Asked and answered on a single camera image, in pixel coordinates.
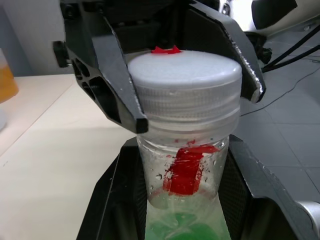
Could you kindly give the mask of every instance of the table surface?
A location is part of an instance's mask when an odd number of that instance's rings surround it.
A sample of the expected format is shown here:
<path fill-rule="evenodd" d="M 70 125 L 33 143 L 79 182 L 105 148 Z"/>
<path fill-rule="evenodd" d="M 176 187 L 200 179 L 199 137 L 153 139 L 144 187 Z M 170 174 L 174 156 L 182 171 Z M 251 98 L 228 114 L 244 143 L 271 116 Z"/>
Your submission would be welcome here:
<path fill-rule="evenodd" d="M 73 74 L 16 81 L 19 93 L 0 104 L 0 240 L 75 240 L 96 182 L 135 135 Z"/>

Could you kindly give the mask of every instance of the black holder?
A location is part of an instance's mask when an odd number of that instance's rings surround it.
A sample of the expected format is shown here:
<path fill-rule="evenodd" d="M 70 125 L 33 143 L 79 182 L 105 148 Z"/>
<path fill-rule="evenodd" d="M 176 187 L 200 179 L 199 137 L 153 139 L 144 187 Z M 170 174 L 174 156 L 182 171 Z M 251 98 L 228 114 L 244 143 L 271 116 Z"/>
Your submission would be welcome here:
<path fill-rule="evenodd" d="M 318 240 L 309 215 L 233 135 L 218 193 L 232 240 Z M 132 138 L 97 182 L 77 240 L 144 240 L 146 213 L 144 170 Z"/>

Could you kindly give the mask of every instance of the white bottle cap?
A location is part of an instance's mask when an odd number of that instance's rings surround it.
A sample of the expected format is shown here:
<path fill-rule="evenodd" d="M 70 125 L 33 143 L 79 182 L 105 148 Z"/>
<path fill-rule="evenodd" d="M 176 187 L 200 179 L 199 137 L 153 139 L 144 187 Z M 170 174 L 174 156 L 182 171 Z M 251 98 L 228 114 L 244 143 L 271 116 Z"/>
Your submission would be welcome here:
<path fill-rule="evenodd" d="M 150 135 L 214 141 L 236 128 L 241 66 L 220 55 L 187 51 L 147 53 L 128 65 Z"/>

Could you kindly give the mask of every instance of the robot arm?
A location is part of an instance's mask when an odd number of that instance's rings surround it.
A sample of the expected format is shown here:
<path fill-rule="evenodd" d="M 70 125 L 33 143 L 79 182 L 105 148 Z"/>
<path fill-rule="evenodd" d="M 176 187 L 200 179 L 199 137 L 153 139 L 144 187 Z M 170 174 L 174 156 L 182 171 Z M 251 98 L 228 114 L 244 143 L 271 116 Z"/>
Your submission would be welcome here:
<path fill-rule="evenodd" d="M 242 66 L 241 96 L 256 103 L 266 86 L 255 50 L 230 17 L 197 1 L 61 0 L 65 42 L 54 42 L 60 67 L 72 65 L 79 86 L 106 117 L 137 134 L 148 131 L 124 55 L 176 45 L 215 53 Z"/>

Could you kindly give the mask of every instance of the orange bottle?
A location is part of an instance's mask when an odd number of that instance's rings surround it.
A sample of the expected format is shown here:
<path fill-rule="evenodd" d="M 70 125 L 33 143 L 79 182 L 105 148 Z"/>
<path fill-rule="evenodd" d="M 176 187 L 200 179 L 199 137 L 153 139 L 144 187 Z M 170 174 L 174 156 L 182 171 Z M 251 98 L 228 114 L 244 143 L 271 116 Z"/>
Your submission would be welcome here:
<path fill-rule="evenodd" d="M 10 99 L 19 92 L 10 67 L 0 48 L 0 103 Z"/>

